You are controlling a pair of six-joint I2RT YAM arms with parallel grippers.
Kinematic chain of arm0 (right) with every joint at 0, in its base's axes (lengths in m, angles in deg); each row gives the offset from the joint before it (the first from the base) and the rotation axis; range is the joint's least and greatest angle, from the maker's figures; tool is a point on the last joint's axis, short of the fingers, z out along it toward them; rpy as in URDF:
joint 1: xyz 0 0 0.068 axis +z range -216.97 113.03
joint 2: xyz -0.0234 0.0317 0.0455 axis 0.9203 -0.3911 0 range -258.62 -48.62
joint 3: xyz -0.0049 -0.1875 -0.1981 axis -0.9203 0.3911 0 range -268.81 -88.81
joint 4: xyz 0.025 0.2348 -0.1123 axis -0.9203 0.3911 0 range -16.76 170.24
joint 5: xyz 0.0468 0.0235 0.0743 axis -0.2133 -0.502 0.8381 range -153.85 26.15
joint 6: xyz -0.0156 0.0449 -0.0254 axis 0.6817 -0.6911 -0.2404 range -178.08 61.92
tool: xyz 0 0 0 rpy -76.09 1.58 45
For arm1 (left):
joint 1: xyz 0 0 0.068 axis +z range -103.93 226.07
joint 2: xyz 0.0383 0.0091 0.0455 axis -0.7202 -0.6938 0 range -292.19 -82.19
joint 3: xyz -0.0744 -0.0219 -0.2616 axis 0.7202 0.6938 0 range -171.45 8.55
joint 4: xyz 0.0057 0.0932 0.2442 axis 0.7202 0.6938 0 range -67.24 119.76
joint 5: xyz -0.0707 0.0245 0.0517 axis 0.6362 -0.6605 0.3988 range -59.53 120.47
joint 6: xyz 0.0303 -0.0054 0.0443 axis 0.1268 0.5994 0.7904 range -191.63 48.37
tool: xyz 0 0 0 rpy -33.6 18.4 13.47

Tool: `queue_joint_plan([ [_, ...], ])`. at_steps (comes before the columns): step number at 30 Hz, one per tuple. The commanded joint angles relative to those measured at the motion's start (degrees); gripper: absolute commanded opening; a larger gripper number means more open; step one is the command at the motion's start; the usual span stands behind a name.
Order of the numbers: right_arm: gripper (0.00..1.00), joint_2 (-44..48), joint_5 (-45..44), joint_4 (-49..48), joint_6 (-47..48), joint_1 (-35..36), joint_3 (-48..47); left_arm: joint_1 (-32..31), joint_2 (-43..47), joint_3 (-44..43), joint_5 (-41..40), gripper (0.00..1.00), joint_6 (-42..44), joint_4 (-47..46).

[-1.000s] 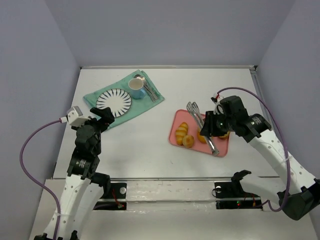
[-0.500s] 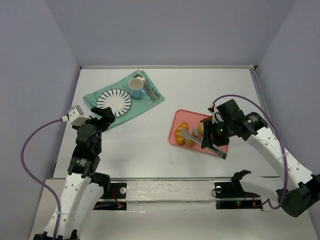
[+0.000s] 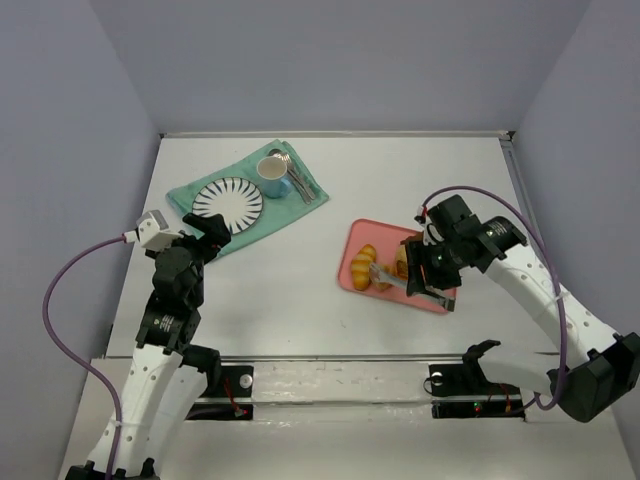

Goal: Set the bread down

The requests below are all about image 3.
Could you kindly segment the small round bread roll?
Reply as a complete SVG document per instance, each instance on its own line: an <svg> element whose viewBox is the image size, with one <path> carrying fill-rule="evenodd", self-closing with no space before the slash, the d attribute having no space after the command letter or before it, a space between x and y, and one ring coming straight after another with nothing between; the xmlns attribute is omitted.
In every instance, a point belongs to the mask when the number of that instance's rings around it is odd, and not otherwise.
<svg viewBox="0 0 640 480"><path fill-rule="evenodd" d="M371 270L370 271L371 283L379 291L384 291L384 290L387 290L388 288L391 287L391 284L384 280L384 277L385 277L386 274L387 274L386 270L382 270L382 271Z"/></svg>

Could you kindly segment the silver metal tongs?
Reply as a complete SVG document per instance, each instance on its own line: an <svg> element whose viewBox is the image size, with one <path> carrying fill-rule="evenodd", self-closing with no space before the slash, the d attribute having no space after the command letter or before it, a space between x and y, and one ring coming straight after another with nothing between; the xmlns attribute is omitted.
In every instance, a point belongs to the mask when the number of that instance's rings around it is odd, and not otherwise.
<svg viewBox="0 0 640 480"><path fill-rule="evenodd" d="M432 303L442 307L447 312L453 312L455 310L455 299L453 297L447 297L444 294L429 290L425 286L420 286L416 283L411 283L408 280L400 279L399 277L388 273L377 263L370 264L369 277L372 282L387 283L393 287L399 288L407 297L424 297Z"/></svg>

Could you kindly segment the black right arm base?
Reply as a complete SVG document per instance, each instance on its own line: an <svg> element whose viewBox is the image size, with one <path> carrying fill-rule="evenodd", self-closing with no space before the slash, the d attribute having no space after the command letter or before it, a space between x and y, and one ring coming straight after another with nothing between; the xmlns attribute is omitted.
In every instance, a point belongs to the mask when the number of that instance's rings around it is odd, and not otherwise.
<svg viewBox="0 0 640 480"><path fill-rule="evenodd" d="M477 383L462 363L429 366L423 390L436 420L526 417L521 390L508 384Z"/></svg>

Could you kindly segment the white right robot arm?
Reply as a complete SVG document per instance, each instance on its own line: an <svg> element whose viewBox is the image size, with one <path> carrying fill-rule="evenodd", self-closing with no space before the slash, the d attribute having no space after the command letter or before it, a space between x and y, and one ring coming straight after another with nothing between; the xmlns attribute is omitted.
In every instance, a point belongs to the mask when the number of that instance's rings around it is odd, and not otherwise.
<svg viewBox="0 0 640 480"><path fill-rule="evenodd" d="M481 221L459 195L415 217L421 237L408 238L407 295L425 295L445 309L445 291L476 269L506 291L558 350L557 358L512 351L485 340L462 357L464 379L476 388L508 384L533 394L540 409L559 407L587 423L633 390L639 378L639 336L599 320L561 285L529 225L496 216Z"/></svg>

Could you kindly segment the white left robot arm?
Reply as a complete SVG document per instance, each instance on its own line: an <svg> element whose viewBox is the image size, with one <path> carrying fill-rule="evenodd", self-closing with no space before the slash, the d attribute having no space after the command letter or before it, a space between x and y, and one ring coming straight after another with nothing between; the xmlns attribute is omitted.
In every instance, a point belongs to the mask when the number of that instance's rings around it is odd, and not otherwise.
<svg viewBox="0 0 640 480"><path fill-rule="evenodd" d="M204 302L204 267L231 240L220 214L188 213L199 236L171 230L158 210L123 234L154 261L153 290L135 337L126 382L102 436L69 479L157 479L172 436L195 400L221 376L217 350L193 344Z"/></svg>

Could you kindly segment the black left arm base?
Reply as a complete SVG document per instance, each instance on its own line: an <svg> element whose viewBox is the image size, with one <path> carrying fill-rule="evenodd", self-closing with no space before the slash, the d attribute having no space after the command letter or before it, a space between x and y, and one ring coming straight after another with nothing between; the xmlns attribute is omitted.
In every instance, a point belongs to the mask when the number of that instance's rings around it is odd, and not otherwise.
<svg viewBox="0 0 640 480"><path fill-rule="evenodd" d="M206 387L189 410L188 421L251 421L254 416L252 365L223 365L215 385Z"/></svg>

